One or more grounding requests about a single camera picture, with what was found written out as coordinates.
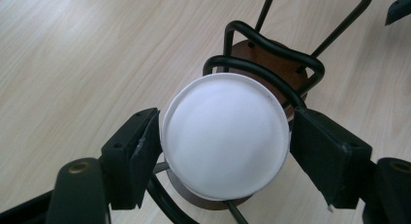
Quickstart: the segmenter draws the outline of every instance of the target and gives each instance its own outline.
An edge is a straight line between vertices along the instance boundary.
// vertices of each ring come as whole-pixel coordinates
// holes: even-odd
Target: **light wood grain surface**
[[[262,33],[312,52],[360,0],[274,0]],[[373,146],[372,160],[411,161],[411,16],[384,26],[395,0],[373,0],[319,58],[324,79],[307,106]],[[165,111],[222,53],[231,20],[251,25],[264,0],[0,0],[0,211],[52,189],[58,170],[100,148],[134,112]],[[201,223],[228,211],[176,202]],[[329,212],[290,155],[279,176],[239,206],[250,223],[362,223]],[[146,194],[113,223],[170,223]]]

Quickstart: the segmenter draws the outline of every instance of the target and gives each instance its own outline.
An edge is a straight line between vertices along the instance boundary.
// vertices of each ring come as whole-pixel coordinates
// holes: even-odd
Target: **black metal wire frame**
[[[346,17],[342,22],[331,32],[330,36],[318,46],[314,52],[311,54],[314,57],[318,57],[326,48],[328,48],[336,38],[341,35],[369,6],[372,0],[361,0],[360,4]],[[263,26],[264,20],[266,19],[267,13],[271,6],[272,0],[266,0],[263,9],[260,12],[259,19],[256,25],[256,31],[260,32]]]
[[[275,88],[277,88],[294,108],[306,108],[305,102],[302,100],[301,96],[293,89],[293,87],[291,87],[285,80],[279,77],[276,73],[257,63],[232,56],[213,56],[205,62],[205,65],[203,67],[203,76],[212,74],[212,69],[214,67],[219,66],[236,68],[245,72],[252,73],[260,77],[261,79],[266,80]]]
[[[193,218],[185,213],[179,206],[173,201],[170,195],[161,185],[157,176],[153,174],[149,183],[147,184],[147,192],[151,198],[157,204],[157,206],[169,217],[173,223],[187,223],[198,224]]]
[[[264,37],[256,32],[252,27],[242,21],[232,21],[226,26],[224,37],[224,55],[229,56],[232,53],[233,38],[235,32],[241,33],[244,37],[249,39],[252,43],[266,50],[269,53],[275,54],[284,59],[297,62],[304,67],[310,68],[314,74],[310,76],[308,81],[297,89],[297,93],[302,96],[314,87],[324,76],[325,69],[323,63],[317,58],[283,47],[270,39]],[[225,67],[224,72],[228,72],[229,68]]]

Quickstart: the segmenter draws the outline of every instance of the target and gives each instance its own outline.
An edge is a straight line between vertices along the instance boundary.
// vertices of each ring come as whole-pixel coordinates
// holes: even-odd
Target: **white disc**
[[[272,181],[289,150],[289,128],[264,86],[220,73],[193,81],[174,98],[161,142],[170,168],[190,191],[232,200]]]

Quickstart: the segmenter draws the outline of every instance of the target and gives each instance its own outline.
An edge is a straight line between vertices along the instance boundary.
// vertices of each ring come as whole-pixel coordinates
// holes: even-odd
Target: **black holder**
[[[325,115],[309,110],[302,99],[324,75],[324,66],[316,57],[370,1],[362,0],[325,42],[307,55],[259,33],[272,3],[266,0],[256,29],[240,21],[227,26],[225,55],[208,59],[204,75],[215,67],[221,67],[223,72],[237,69],[278,90],[284,98],[283,108],[291,105],[294,109],[291,153],[329,205],[356,208],[362,199],[366,203],[364,223],[411,223],[411,164],[385,158],[375,165],[370,161],[371,146]],[[235,31],[250,40],[250,48],[262,48],[297,63],[297,74],[302,74],[305,67],[314,74],[293,86],[264,65],[232,57]],[[158,113],[157,109],[149,109],[130,117],[103,146],[99,160],[84,158],[67,164],[60,170],[53,191],[1,213],[0,223],[110,223],[109,205],[112,209],[140,207],[145,190],[173,223],[197,223],[175,204],[156,176],[168,169],[165,163],[156,164],[162,152]],[[224,204],[238,223],[246,223],[232,201]]]

